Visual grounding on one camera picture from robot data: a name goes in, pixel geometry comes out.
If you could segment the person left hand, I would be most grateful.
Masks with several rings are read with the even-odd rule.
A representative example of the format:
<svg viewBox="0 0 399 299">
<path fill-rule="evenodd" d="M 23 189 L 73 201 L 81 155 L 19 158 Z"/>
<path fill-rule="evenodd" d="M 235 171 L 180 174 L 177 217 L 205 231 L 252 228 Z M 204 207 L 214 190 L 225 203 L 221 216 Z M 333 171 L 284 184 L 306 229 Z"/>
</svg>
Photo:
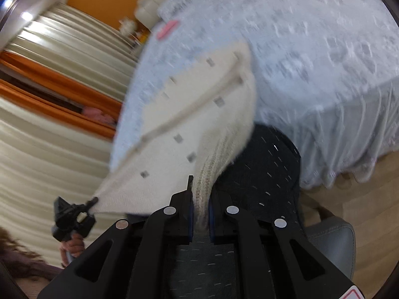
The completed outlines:
<svg viewBox="0 0 399 299">
<path fill-rule="evenodd" d="M 69 260 L 67 256 L 68 253 L 70 253 L 70 255 L 73 258 L 77 258 L 83 253 L 84 250 L 85 250 L 84 239 L 78 233 L 74 233 L 71 236 L 70 240 L 60 242 L 62 267 L 67 267 L 69 265 Z"/>
</svg>

